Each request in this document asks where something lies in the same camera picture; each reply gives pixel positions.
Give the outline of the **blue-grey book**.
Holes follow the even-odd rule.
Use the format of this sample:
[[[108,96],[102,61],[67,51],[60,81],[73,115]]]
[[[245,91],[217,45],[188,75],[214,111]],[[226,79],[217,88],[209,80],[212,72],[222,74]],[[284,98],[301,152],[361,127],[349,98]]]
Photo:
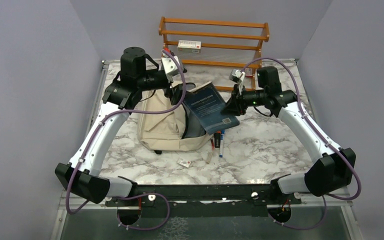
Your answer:
[[[235,115],[222,113],[226,102],[211,81],[187,91],[183,104],[209,135],[240,124]]]

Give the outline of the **beige canvas backpack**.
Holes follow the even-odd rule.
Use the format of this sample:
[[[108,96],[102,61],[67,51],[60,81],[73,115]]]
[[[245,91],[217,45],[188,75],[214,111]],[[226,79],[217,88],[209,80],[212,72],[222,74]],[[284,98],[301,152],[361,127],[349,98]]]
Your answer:
[[[140,114],[137,139],[146,149],[160,154],[199,150],[210,141],[211,136],[198,118],[182,104],[164,114]]]

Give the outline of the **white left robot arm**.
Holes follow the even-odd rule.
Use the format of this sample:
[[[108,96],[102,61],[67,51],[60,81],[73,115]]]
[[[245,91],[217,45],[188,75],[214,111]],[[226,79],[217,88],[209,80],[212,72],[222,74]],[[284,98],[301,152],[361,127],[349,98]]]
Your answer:
[[[169,87],[159,64],[141,47],[128,47],[120,58],[120,71],[105,89],[100,111],[79,150],[59,163],[55,175],[66,189],[89,202],[118,197],[124,205],[137,200],[134,182],[124,177],[100,177],[104,158],[121,126],[127,121],[143,92]]]

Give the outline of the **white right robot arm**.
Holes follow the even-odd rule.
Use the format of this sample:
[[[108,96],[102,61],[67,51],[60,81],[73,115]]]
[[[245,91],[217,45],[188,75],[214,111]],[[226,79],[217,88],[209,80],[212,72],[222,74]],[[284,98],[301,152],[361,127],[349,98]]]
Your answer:
[[[264,106],[286,124],[308,152],[313,163],[305,173],[288,174],[270,182],[269,199],[280,204],[289,194],[310,193],[320,197],[349,185],[356,154],[334,142],[310,117],[292,90],[282,90],[276,67],[256,71],[259,90],[246,90],[245,73],[234,69],[229,79],[234,87],[223,114],[244,115],[249,107]]]

